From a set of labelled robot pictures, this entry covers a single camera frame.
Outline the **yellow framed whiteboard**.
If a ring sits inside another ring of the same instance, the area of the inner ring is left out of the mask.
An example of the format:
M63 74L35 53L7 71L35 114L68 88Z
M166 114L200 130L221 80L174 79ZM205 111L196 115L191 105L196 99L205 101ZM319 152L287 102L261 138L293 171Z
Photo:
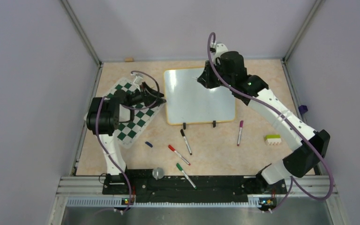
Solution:
M164 72L166 118L170 125L229 122L236 118L236 99L226 87L204 88L202 67Z

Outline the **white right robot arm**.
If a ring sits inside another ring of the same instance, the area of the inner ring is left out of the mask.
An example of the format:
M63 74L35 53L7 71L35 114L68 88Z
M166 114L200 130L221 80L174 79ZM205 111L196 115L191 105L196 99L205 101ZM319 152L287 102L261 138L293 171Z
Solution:
M256 187L260 192L269 193L275 183L285 178L302 178L324 159L329 133L316 131L288 110L261 77L247 73L244 59L237 51L207 60L197 81L207 89L227 87L234 97L271 123L291 149L291 154L257 173Z

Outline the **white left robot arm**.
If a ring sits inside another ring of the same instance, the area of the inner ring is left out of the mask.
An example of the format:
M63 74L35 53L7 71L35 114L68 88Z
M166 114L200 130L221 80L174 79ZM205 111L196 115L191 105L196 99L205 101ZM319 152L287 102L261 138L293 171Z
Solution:
M163 107L164 97L145 82L137 88L123 78L105 98L93 98L86 124L102 143L106 174L120 175L126 171L121 148L129 149L136 142Z

